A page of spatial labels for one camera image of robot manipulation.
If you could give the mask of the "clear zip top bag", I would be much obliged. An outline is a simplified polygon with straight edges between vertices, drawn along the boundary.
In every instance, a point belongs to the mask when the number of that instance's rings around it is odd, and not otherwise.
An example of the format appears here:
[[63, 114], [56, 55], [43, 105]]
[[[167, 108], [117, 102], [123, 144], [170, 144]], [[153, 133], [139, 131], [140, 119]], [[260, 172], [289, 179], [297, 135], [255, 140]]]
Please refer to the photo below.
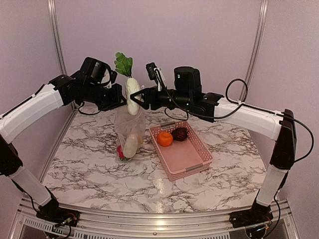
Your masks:
[[127, 106], [117, 109], [115, 117], [116, 161], [127, 163], [131, 161], [144, 144], [146, 119], [145, 110], [139, 108], [135, 116], [131, 115]]

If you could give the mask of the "white knitted vegetable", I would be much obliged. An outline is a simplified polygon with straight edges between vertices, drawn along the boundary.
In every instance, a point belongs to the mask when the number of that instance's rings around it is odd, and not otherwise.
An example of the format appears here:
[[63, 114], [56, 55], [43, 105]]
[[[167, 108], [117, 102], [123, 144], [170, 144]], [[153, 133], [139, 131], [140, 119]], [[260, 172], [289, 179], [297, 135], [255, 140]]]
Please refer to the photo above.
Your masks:
[[115, 67], [116, 72], [127, 77], [125, 82], [125, 91], [127, 99], [127, 110], [132, 116], [136, 116], [139, 112], [140, 106], [131, 99], [131, 94], [138, 92], [141, 87], [138, 81], [132, 77], [133, 59], [132, 57], [125, 56], [124, 53], [117, 52], [115, 54]]
[[139, 148], [138, 135], [136, 133], [130, 133], [125, 141], [123, 148], [123, 154], [126, 158], [132, 158], [136, 154]]

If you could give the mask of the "orange knitted fruit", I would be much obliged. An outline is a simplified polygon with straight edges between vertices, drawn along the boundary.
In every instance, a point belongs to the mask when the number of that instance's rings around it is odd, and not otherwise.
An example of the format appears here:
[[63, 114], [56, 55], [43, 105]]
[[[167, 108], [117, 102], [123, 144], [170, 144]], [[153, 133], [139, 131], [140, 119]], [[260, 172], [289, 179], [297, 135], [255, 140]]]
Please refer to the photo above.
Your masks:
[[158, 134], [158, 144], [163, 147], [168, 147], [173, 143], [173, 136], [169, 132], [162, 131]]

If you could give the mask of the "red knitted apple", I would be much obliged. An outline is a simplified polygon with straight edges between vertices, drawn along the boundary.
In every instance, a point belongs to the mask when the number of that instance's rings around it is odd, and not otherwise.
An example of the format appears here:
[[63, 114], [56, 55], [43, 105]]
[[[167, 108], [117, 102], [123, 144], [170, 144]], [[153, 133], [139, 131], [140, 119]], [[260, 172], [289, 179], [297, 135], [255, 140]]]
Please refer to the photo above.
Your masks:
[[122, 147], [120, 145], [117, 147], [117, 154], [118, 154], [118, 157], [119, 157], [120, 160], [125, 158], [124, 154], [122, 152]]

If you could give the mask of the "dark red knitted beet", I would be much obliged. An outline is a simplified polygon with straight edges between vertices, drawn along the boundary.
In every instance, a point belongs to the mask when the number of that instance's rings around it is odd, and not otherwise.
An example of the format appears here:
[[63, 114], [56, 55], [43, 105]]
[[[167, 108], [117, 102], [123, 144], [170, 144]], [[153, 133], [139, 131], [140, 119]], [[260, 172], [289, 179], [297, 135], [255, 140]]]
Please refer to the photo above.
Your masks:
[[175, 141], [185, 141], [188, 137], [187, 128], [178, 127], [171, 132], [171, 135]]

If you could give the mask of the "pink plastic basket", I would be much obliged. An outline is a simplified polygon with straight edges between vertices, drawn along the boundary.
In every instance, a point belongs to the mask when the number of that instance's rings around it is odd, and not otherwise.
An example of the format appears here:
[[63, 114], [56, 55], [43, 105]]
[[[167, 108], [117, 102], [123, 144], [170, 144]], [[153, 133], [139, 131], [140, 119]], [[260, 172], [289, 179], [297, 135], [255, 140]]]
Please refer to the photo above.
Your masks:
[[[187, 129], [184, 141], [174, 140], [170, 146], [164, 147], [158, 143], [161, 132], [171, 133], [183, 127]], [[153, 146], [169, 181], [175, 181], [195, 173], [207, 170], [213, 161], [213, 156], [205, 143], [186, 121], [172, 121], [149, 128]]]

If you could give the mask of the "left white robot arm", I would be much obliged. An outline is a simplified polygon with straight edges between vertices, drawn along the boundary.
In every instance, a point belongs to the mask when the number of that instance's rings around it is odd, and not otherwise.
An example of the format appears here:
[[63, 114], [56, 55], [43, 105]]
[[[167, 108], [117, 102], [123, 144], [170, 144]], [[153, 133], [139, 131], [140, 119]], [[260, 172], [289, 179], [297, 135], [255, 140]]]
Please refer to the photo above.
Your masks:
[[13, 141], [29, 126], [49, 112], [72, 102], [93, 103], [98, 111], [126, 104], [122, 86], [115, 82], [117, 72], [99, 60], [85, 58], [80, 70], [71, 76], [60, 75], [0, 116], [0, 173], [9, 177], [43, 208], [51, 221], [63, 217], [63, 211], [50, 191], [23, 166]]

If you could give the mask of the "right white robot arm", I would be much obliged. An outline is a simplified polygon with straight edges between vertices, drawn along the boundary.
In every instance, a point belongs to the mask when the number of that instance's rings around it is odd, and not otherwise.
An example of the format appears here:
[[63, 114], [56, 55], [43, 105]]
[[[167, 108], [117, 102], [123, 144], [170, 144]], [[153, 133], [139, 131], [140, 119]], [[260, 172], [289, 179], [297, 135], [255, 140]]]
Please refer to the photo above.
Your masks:
[[208, 122], [219, 121], [262, 134], [276, 142], [266, 177], [256, 196], [256, 205], [247, 212], [247, 219], [259, 222], [294, 164], [296, 132], [293, 113], [270, 111], [235, 102], [221, 94], [203, 93], [198, 69], [188, 66], [174, 69], [174, 89], [164, 85], [161, 69], [146, 65], [149, 78], [157, 86], [130, 94], [130, 99], [145, 110], [161, 107], [178, 108]]

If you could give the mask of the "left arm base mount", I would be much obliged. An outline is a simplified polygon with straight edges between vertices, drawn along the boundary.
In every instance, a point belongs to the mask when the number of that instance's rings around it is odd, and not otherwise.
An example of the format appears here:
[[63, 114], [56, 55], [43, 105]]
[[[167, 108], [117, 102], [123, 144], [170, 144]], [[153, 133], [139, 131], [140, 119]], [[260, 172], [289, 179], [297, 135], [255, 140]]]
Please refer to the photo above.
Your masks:
[[77, 210], [60, 207], [56, 197], [47, 187], [46, 189], [49, 192], [51, 199], [44, 206], [38, 206], [36, 216], [40, 219], [54, 222], [57, 224], [61, 224], [63, 221], [70, 218], [71, 221], [69, 222], [69, 224], [72, 227], [77, 226], [80, 212]]

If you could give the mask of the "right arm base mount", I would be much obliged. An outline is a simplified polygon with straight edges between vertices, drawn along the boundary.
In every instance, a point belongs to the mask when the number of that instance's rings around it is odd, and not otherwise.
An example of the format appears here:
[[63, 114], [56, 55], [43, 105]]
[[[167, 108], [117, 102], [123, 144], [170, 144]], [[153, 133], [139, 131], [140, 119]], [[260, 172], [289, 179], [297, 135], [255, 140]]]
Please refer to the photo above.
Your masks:
[[229, 222], [233, 228], [246, 227], [271, 221], [274, 217], [270, 206], [262, 206], [254, 200], [250, 209], [230, 213]]

